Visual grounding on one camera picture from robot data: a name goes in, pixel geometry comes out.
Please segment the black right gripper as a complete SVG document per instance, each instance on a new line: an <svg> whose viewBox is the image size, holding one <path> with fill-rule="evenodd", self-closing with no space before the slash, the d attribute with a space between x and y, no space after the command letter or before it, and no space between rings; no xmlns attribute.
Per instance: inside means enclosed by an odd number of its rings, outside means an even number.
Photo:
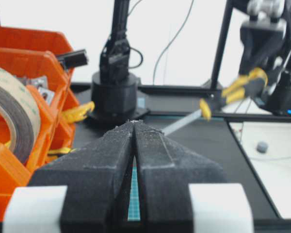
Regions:
<svg viewBox="0 0 291 233"><path fill-rule="evenodd" d="M244 46L239 67L240 75L247 75L259 67L268 76L268 85L278 82L278 76L287 57L285 48L287 22L279 19L247 20L240 29L241 42Z"/></svg>

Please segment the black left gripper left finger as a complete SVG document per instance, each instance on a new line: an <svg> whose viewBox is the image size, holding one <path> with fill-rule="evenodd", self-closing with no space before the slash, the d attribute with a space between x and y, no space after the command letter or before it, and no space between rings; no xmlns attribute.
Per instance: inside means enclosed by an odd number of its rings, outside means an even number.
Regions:
<svg viewBox="0 0 291 233"><path fill-rule="evenodd" d="M134 123L37 169L29 186L66 185L63 233L109 233L128 218Z"/></svg>

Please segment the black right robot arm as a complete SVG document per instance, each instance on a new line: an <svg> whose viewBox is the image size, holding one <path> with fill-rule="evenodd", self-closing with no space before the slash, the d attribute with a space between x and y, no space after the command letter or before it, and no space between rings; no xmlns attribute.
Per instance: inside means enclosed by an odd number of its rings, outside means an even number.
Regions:
<svg viewBox="0 0 291 233"><path fill-rule="evenodd" d="M193 213L189 189L218 186L218 192L203 189L211 203L226 203L223 191L238 185L257 200L249 216L206 217L206 232L227 226L236 233L291 230L291 220L280 219L251 161L232 133L231 122L291 123L291 105L285 90L291 86L291 0L230 0L221 34L211 83L216 84L233 9L249 19L241 25L244 50L238 78L214 97L200 99L197 111L163 130L139 124L135 130L141 220L150 232L201 232L201 218ZM223 132L215 140L213 161L171 140L169 135L199 121L198 135L210 133L218 118Z"/></svg>

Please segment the black left robot arm base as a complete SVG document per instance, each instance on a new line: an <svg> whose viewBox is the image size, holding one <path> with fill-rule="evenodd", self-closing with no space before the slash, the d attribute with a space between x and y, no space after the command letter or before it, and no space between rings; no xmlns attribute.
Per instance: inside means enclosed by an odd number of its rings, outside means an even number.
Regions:
<svg viewBox="0 0 291 233"><path fill-rule="evenodd" d="M131 47L127 39L128 0L116 0L110 35L100 54L99 71L92 76L89 117L96 124L121 125L139 120L149 109L139 107L139 78L129 71Z"/></svg>

